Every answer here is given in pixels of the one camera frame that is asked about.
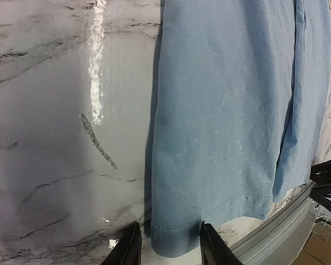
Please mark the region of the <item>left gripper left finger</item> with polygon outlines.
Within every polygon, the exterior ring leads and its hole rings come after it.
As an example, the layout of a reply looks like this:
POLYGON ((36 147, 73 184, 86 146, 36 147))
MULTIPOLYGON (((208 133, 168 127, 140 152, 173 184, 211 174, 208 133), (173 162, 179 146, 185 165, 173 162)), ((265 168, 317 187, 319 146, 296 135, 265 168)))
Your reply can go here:
POLYGON ((140 265, 142 237, 138 222, 133 222, 101 265, 140 265))

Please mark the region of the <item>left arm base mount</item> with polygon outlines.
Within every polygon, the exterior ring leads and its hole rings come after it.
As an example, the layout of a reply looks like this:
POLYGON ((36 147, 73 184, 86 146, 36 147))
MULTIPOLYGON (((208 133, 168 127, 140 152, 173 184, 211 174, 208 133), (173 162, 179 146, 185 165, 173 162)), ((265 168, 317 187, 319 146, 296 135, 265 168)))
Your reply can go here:
POLYGON ((331 212, 331 160, 313 165, 310 180, 316 184, 310 198, 331 212))

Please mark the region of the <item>light blue t-shirt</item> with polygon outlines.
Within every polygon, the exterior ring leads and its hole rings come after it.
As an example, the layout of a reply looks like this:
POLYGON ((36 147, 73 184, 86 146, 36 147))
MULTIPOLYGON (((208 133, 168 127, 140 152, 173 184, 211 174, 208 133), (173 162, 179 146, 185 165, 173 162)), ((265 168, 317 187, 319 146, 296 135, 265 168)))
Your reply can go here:
POLYGON ((182 256, 203 221, 267 218, 308 180, 331 69, 328 1, 166 1, 151 246, 182 256))

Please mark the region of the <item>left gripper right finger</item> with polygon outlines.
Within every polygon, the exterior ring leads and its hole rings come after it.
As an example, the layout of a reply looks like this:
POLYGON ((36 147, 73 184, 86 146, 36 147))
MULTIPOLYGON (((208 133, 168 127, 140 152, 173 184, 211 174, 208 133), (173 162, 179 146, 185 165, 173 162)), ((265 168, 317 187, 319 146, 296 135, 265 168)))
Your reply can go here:
POLYGON ((209 223, 201 224, 200 249, 203 265, 240 265, 240 260, 209 223))

